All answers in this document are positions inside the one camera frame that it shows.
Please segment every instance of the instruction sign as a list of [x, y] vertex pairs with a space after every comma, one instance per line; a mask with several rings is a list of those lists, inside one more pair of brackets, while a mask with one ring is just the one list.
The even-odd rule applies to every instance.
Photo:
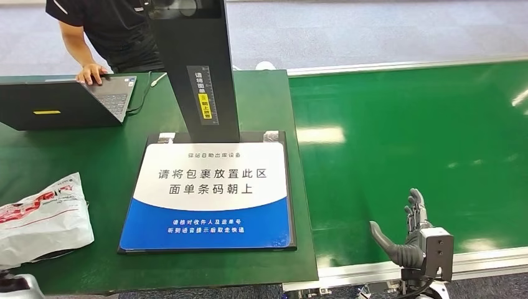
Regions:
[[292, 241], [281, 143], [146, 148], [124, 250], [282, 248]]

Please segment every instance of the robotic hand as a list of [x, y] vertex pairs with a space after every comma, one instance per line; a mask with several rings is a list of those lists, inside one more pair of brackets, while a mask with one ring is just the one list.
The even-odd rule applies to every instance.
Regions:
[[403, 267], [397, 299], [449, 298], [445, 287], [437, 287], [433, 282], [437, 276], [442, 281], [451, 281], [453, 236], [428, 221], [423, 196], [418, 189], [410, 190], [408, 200], [410, 205], [405, 207], [408, 231], [403, 245], [394, 244], [382, 233], [378, 223], [370, 222], [374, 240], [393, 263]]
[[44, 299], [35, 276], [31, 274], [11, 275], [0, 271], [0, 298]]

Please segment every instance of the white plastic bag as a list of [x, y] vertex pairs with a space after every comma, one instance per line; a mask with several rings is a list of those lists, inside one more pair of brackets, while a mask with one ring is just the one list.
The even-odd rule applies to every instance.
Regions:
[[0, 207], [0, 270], [93, 242], [79, 173]]

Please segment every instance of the yellow sticker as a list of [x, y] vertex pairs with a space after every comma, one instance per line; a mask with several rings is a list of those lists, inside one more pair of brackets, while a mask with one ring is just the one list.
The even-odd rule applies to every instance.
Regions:
[[58, 110], [42, 110], [42, 111], [33, 111], [33, 114], [36, 114], [36, 115], [60, 114], [60, 111], [58, 111]]
[[205, 120], [213, 119], [211, 115], [211, 109], [209, 107], [209, 97], [206, 93], [198, 93], [198, 100], [200, 101], [200, 108], [202, 109], [202, 115]]

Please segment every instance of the green table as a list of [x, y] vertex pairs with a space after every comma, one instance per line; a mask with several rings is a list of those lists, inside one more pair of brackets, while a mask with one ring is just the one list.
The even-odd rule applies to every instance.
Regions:
[[[146, 74], [138, 75], [131, 107], [139, 105], [146, 85]], [[186, 130], [169, 80], [164, 79], [150, 91], [143, 110], [129, 117], [123, 127], [18, 132], [0, 124], [0, 203], [19, 200], [78, 171], [90, 201], [95, 235], [94, 243], [85, 248], [59, 259], [25, 265], [18, 272], [35, 275], [46, 294], [316, 280], [286, 72], [236, 72], [235, 85], [242, 130], [286, 131], [297, 251], [116, 254], [146, 137]]]
[[287, 289], [386, 279], [369, 221], [403, 243], [411, 187], [456, 254], [527, 271], [528, 62], [412, 67], [290, 77], [321, 283]]

